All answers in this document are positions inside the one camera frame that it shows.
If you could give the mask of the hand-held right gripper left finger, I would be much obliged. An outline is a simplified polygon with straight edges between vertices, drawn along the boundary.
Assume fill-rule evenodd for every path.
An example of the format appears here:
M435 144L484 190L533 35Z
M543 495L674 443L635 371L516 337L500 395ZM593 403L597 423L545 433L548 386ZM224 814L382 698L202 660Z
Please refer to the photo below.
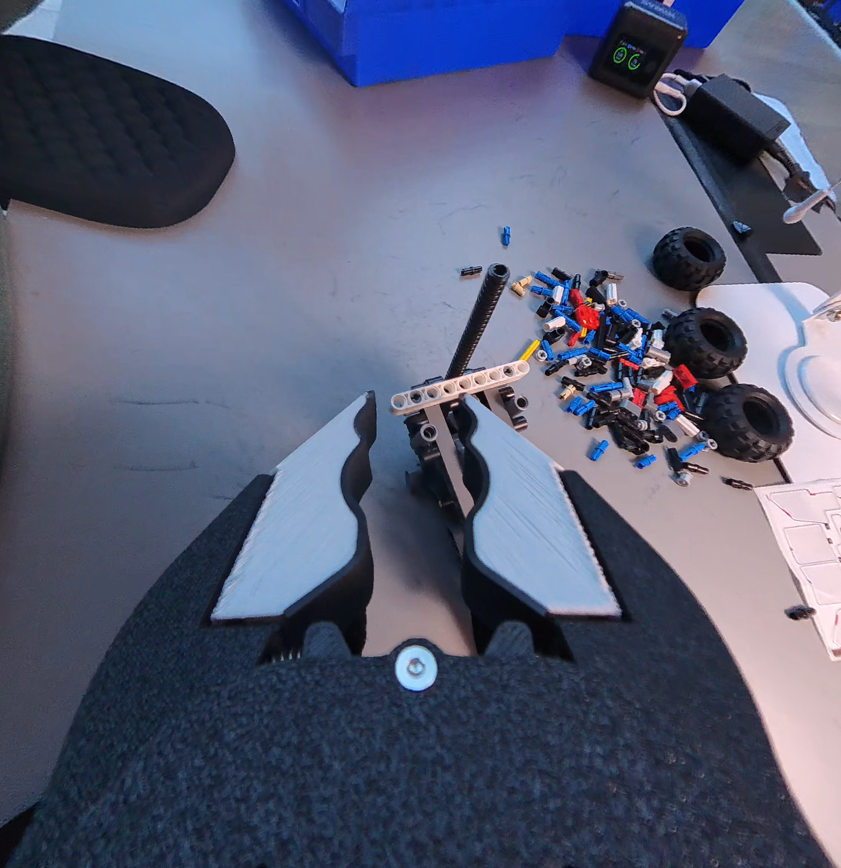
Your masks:
M358 580L361 606L368 603L360 500L371 483L375 438L375 395L365 392L276 466L211 621L295 617L341 580Z

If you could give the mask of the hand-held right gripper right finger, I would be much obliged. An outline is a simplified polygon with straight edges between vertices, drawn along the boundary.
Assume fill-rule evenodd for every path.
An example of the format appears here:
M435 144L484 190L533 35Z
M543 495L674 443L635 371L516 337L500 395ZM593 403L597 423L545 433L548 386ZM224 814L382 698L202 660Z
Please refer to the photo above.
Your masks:
M474 572L542 616L620 618L564 469L474 396L460 402L458 423Z

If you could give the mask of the brick truck chassis model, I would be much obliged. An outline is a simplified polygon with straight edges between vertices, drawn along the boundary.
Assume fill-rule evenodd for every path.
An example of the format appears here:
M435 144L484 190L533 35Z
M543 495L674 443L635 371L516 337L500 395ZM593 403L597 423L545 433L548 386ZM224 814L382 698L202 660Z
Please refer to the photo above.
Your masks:
M492 313L510 282L503 264L492 264L444 377L432 377L391 398L390 411L403 419L418 468L406 475L409 490L434 500L452 525L473 506L463 480L463 447L458 441L459 401L474 396L516 431L527 428L528 400L514 385L530 371L517 359L491 367L470 367Z

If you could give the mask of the pile of small brick parts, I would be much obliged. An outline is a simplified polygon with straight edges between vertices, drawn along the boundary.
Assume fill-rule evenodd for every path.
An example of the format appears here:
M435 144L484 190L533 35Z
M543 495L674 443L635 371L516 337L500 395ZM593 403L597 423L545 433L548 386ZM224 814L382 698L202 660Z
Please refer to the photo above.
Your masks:
M523 298L536 303L532 341L541 341L529 362L556 382L560 410L588 434L587 460L619 450L636 471L666 465L683 488L708 476L717 449L699 413L708 389L671 363L664 337L673 313L651 320L634 309L619 294L618 273L597 270L583 280L553 267L518 276L509 289L528 275Z

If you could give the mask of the grey desk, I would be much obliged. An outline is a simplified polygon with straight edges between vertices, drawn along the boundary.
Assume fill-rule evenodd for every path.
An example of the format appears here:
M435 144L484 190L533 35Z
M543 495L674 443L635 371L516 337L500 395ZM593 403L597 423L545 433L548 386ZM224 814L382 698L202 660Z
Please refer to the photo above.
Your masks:
M458 560L413 497L384 403L446 369L463 266L649 273L697 226L752 275L652 107L588 80L592 47L353 88L281 2L64 2L56 42L149 71L224 116L236 160L195 218L100 226L14 202L14 401L0 486L0 826L43 792L89 681L151 585L257 474L366 390L366 653L473 654ZM503 226L512 243L503 247Z

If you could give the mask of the black toy tire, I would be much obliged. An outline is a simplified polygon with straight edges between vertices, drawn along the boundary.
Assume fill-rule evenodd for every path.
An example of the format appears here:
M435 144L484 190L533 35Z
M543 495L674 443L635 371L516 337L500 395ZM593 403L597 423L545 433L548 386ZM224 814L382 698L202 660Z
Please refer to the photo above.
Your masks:
M708 233L683 226L666 233L652 255L653 270L667 286L698 292L716 281L727 265L718 241Z
M794 422L787 409L756 385L728 385L710 392L703 424L722 456L742 462L778 458L794 439Z
M670 320L665 349L671 363L684 364L697 379L718 379L740 367L747 355L747 339L725 313L694 308Z

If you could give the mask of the white sticker sheet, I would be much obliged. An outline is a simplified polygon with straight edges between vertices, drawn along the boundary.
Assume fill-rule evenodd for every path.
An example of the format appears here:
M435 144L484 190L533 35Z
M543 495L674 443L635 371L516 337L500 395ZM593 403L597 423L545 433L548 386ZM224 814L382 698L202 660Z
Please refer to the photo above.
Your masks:
M841 478L754 492L828 656L841 660Z

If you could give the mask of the white book stand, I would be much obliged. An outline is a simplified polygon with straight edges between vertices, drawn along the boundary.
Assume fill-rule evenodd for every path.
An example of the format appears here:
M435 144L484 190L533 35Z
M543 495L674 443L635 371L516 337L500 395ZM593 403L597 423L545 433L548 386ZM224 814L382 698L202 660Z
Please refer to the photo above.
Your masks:
M769 255L780 281L724 281L698 295L747 339L736 378L773 394L792 418L780 463L793 483L841 478L841 223L824 207L802 226L820 255Z

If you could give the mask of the black power adapter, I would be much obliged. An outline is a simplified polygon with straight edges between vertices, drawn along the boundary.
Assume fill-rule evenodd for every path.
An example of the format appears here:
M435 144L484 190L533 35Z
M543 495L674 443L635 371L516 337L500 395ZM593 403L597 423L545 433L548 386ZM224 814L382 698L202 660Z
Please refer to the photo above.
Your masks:
M745 165L757 158L791 122L725 74L685 86L683 122L702 140Z

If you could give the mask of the black device green display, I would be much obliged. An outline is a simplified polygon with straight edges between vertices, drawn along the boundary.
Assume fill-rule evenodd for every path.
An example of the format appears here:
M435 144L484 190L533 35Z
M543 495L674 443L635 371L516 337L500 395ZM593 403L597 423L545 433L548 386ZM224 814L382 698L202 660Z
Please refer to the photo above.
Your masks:
M588 75L636 99L646 99L687 33L686 16L673 6L625 2L602 38Z

